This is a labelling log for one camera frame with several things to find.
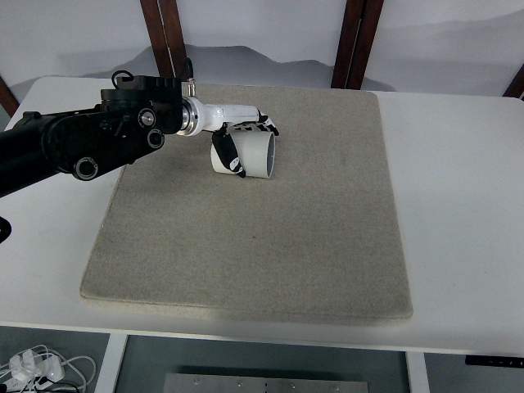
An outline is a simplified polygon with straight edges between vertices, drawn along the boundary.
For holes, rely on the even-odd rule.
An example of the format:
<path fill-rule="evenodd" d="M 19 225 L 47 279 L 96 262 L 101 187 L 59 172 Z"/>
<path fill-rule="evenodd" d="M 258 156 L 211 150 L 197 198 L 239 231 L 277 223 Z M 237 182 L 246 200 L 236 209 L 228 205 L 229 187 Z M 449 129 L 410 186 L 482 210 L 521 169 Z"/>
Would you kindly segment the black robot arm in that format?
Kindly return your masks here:
<path fill-rule="evenodd" d="M 117 70 L 92 109 L 26 111 L 1 133 L 1 194 L 56 174 L 91 181 L 159 150 L 183 125 L 182 80 Z"/>

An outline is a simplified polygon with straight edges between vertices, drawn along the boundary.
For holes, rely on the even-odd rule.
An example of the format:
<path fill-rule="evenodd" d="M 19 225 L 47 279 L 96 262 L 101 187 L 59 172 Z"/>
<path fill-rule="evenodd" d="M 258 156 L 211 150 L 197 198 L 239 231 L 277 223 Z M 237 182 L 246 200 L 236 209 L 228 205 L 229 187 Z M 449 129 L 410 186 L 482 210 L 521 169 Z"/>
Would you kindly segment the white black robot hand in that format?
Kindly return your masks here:
<path fill-rule="evenodd" d="M 232 136 L 227 134 L 229 126 L 243 129 L 253 126 L 261 131 L 272 131 L 275 137 L 279 135 L 273 121 L 255 106 L 209 105 L 194 97 L 184 97 L 182 103 L 183 120 L 177 134 L 193 137 L 202 132 L 210 133 L 210 159 L 217 173 L 247 177 Z"/>

